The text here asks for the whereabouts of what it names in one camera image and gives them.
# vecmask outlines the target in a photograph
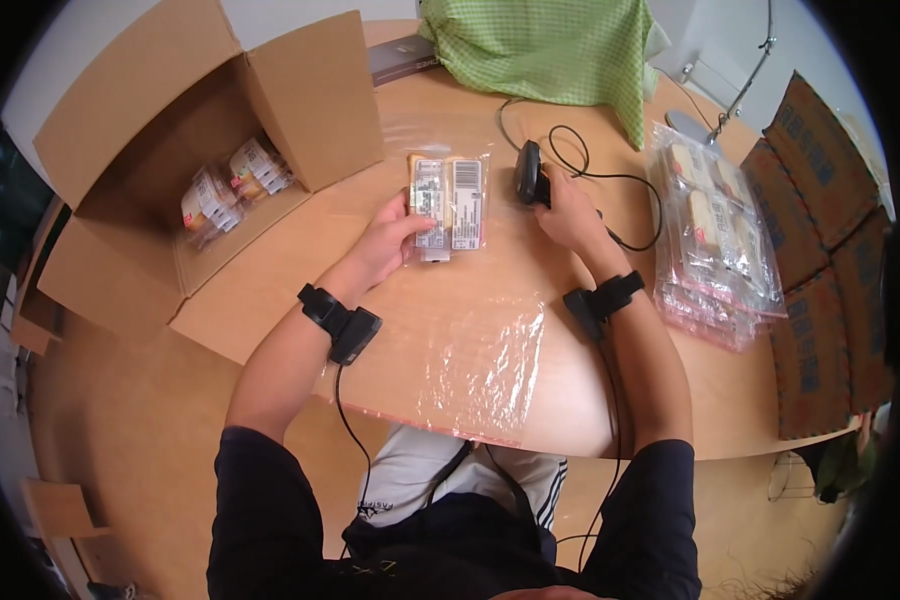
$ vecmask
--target floor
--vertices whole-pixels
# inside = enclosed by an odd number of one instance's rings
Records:
[[[114,534],[80,544],[106,583],[134,579],[164,600],[206,596],[213,459],[240,366],[168,328],[155,340],[119,340],[68,315],[65,342],[32,371],[31,431],[44,479],[83,486],[91,516]],[[367,450],[388,424],[348,414]],[[365,459],[332,405],[312,400],[284,439],[310,478],[323,514],[324,553],[336,557]],[[737,598],[828,556],[846,507],[813,498],[768,502],[774,456],[696,464],[696,545],[703,598]],[[556,510],[557,538],[587,531],[614,462],[571,459]],[[777,469],[773,486],[785,473]],[[793,469],[792,482],[809,479]],[[559,546],[576,568],[580,540]]]

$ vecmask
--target barcode scanner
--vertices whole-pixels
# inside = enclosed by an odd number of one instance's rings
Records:
[[[550,179],[543,172],[540,162],[540,144],[527,140],[516,158],[513,182],[520,202],[532,207],[541,204],[550,209]]]

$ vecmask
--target person's left hand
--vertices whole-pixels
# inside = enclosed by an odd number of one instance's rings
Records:
[[[336,267],[362,295],[383,282],[414,247],[414,235],[432,230],[437,221],[407,214],[407,188],[400,190],[373,216],[360,239],[340,259]]]

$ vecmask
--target white pants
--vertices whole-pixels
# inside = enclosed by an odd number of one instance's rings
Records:
[[[384,447],[373,459],[366,500],[361,502],[367,476],[360,482],[357,516],[376,527],[402,522],[422,509],[431,481],[450,462],[464,441],[409,425],[390,427]],[[497,474],[493,460],[527,493],[538,524],[551,528],[567,473],[564,456],[476,443],[473,452],[436,487],[433,502],[447,494],[473,492],[495,499],[516,513],[514,495]]]

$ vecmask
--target lamp base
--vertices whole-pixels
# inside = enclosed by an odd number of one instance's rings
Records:
[[[717,140],[713,140],[709,144],[707,143],[707,137],[710,135],[710,131],[697,119],[682,110],[668,110],[667,114],[664,116],[667,119],[667,125],[673,129],[677,130],[687,138],[703,144],[709,148],[710,152],[717,156],[722,157],[724,155],[724,149],[720,147]]]

